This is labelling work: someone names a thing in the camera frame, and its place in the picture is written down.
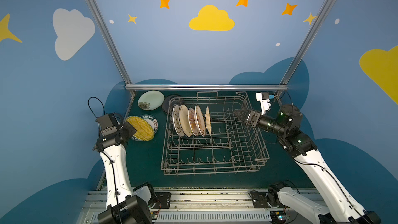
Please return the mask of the yellow woven plate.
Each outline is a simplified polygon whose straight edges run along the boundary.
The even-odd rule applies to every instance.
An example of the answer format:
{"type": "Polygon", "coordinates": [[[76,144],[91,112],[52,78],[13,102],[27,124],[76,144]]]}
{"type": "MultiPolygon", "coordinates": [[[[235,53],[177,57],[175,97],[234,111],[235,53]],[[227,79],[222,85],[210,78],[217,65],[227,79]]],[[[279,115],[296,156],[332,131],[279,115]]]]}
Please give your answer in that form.
{"type": "Polygon", "coordinates": [[[135,134],[132,136],[134,141],[151,141],[155,132],[153,127],[143,118],[137,116],[129,116],[126,121],[130,123],[136,130],[135,134]]]}

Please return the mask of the orange woven plate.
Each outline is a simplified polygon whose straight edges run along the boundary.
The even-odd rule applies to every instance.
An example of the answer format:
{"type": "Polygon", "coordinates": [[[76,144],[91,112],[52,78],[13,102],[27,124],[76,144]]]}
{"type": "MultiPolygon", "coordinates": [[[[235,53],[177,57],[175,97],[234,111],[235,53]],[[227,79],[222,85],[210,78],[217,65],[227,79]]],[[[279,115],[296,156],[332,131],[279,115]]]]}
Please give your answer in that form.
{"type": "Polygon", "coordinates": [[[210,136],[212,136],[212,131],[211,131],[211,117],[210,117],[210,111],[209,107],[206,107],[206,113],[205,113],[205,119],[206,119],[206,128],[210,136]]]}

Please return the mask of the white plate black emblem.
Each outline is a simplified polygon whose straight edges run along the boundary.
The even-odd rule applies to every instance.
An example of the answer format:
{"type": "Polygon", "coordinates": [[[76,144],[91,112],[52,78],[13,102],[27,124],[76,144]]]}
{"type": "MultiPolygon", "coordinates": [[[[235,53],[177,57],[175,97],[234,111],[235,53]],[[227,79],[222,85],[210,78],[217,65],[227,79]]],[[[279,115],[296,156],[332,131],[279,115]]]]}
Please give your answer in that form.
{"type": "Polygon", "coordinates": [[[176,104],[173,107],[173,112],[172,112],[172,117],[173,117],[173,125],[175,128],[175,131],[177,132],[179,137],[184,137],[184,131],[181,127],[181,123],[179,120],[179,109],[180,109],[180,105],[176,104]]]}

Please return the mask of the cream plate floral rim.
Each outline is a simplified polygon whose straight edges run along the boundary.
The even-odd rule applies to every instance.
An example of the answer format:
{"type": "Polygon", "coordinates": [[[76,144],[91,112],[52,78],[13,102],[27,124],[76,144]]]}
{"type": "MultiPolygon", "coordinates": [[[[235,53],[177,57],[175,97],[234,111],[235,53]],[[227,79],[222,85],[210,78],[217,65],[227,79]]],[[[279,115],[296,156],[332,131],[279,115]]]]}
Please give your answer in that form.
{"type": "Polygon", "coordinates": [[[185,136],[191,137],[193,133],[190,128],[189,110],[185,105],[181,105],[179,108],[179,121],[185,136]]]}

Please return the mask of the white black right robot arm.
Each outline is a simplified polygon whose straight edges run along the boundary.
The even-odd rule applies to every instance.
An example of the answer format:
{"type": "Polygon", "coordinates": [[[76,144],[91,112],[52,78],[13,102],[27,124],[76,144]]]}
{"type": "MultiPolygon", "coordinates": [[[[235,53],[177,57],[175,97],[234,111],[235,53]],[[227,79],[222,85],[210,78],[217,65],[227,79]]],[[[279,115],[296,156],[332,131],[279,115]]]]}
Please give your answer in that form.
{"type": "Polygon", "coordinates": [[[234,115],[246,125],[277,135],[279,144],[305,172],[325,206],[296,194],[285,183],[269,186],[270,206],[288,206],[313,224],[380,224],[374,211],[367,211],[351,194],[326,164],[313,140],[300,130],[303,115],[293,104],[280,107],[272,118],[255,110],[235,110],[234,115]]]}

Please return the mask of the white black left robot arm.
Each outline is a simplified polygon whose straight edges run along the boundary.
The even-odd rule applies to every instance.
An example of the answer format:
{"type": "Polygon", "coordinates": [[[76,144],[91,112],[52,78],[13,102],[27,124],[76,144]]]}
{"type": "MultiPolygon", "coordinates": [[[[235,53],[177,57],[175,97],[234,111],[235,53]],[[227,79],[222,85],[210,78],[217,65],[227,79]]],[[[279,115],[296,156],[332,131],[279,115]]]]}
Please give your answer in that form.
{"type": "Polygon", "coordinates": [[[93,149],[104,163],[107,182],[106,210],[98,215],[100,224],[151,224],[149,206],[157,198],[146,182],[132,188],[126,167],[126,146],[136,129],[128,122],[118,121],[119,114],[97,117],[99,137],[93,149]]]}

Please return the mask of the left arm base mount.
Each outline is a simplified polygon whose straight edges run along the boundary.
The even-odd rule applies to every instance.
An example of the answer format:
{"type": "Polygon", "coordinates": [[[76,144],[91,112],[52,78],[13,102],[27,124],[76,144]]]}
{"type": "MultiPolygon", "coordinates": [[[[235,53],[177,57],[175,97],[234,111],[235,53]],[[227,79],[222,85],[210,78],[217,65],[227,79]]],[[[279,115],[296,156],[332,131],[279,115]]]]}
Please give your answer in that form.
{"type": "Polygon", "coordinates": [[[149,205],[151,209],[169,209],[171,205],[171,193],[170,192],[155,192],[156,198],[149,205]]]}

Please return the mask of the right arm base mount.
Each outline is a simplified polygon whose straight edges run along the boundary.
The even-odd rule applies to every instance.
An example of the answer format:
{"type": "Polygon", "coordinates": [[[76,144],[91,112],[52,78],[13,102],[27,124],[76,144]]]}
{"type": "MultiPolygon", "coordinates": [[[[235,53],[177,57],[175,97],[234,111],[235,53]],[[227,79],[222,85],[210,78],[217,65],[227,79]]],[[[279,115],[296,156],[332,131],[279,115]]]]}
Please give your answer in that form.
{"type": "Polygon", "coordinates": [[[253,190],[249,193],[254,208],[279,208],[280,203],[276,195],[269,192],[253,190]]]}

